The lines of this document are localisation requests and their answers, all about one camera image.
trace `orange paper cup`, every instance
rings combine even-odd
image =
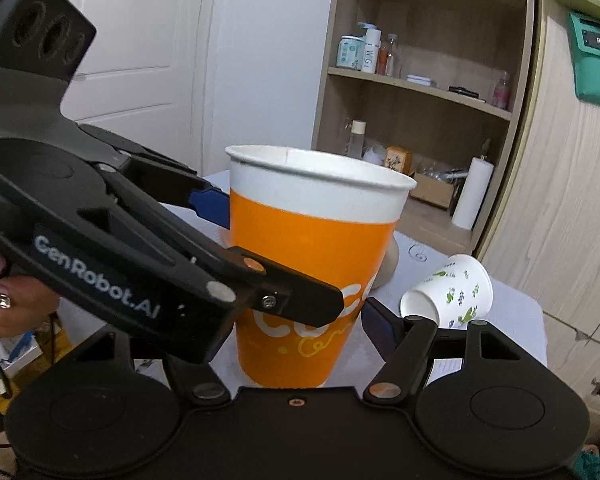
[[[339,155],[231,146],[231,239],[337,286],[345,307],[319,328],[247,311],[236,323],[245,373],[269,388],[324,383],[378,272],[415,181]]]

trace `clear plastic bottle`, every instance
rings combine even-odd
[[[386,68],[384,69],[384,75],[389,77],[395,77],[397,62],[395,57],[397,55],[397,43],[398,35],[389,34],[389,45],[387,46],[388,54],[386,58]]]
[[[509,95],[511,94],[511,82],[509,72],[504,72],[493,91],[493,106],[506,110],[509,106]]]
[[[349,137],[349,149],[347,156],[362,159],[362,146],[365,143],[366,123],[364,121],[353,121],[351,124],[351,136]]]

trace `white cap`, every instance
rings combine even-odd
[[[370,28],[366,32],[365,42],[366,42],[366,44],[380,46],[380,37],[381,36],[382,36],[382,32],[379,29]]]
[[[351,124],[351,133],[356,135],[364,135],[366,130],[365,121],[353,121]]]

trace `hand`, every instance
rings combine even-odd
[[[0,254],[0,272],[6,261]],[[60,297],[31,276],[9,276],[0,280],[0,294],[11,300],[11,308],[0,307],[0,337],[12,337],[37,328],[58,307]]]

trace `white cup with leaf print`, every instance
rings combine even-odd
[[[465,328],[484,317],[493,303],[493,286],[482,264],[467,254],[455,254],[426,280],[404,293],[400,314],[422,316],[440,328]]]

